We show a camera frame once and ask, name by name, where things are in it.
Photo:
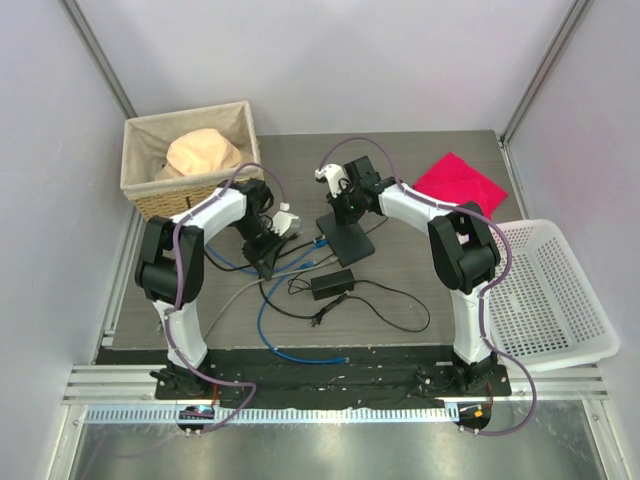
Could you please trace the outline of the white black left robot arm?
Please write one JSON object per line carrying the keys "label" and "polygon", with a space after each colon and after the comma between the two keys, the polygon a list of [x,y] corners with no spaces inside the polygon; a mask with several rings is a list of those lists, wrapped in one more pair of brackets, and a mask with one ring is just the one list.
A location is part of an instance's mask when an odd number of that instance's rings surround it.
{"label": "white black left robot arm", "polygon": [[285,243],[279,224],[289,207],[270,223],[262,215],[274,196],[262,180],[229,182],[208,198],[172,218],[147,221],[135,270],[135,283],[157,311],[168,344],[167,366],[161,372],[178,381],[190,398],[205,397],[213,384],[208,347],[197,312],[204,284],[205,246],[226,227],[240,233],[242,254],[258,276],[270,279]]}

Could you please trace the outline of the black network switch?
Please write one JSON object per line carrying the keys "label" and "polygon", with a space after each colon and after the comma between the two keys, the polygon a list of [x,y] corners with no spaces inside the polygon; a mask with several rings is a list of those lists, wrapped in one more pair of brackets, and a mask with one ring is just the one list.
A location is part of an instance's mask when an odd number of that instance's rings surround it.
{"label": "black network switch", "polygon": [[343,268],[373,255],[376,251],[374,244],[358,223],[339,224],[334,214],[329,213],[318,218],[316,225]]}

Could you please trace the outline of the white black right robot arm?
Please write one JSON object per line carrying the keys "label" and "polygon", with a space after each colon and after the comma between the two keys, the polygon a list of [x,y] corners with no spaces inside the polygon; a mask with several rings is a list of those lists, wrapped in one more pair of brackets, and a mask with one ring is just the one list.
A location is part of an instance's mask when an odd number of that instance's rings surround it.
{"label": "white black right robot arm", "polygon": [[486,309],[478,295],[501,261],[480,206],[436,200],[394,177],[384,179],[367,156],[343,166],[326,164],[315,170],[315,179],[328,185],[332,208],[316,225],[341,266],[375,253],[359,225],[366,213],[395,218],[427,235],[436,275],[450,290],[454,311],[451,380],[460,393],[477,393],[497,367],[497,354],[481,338],[479,316]]}

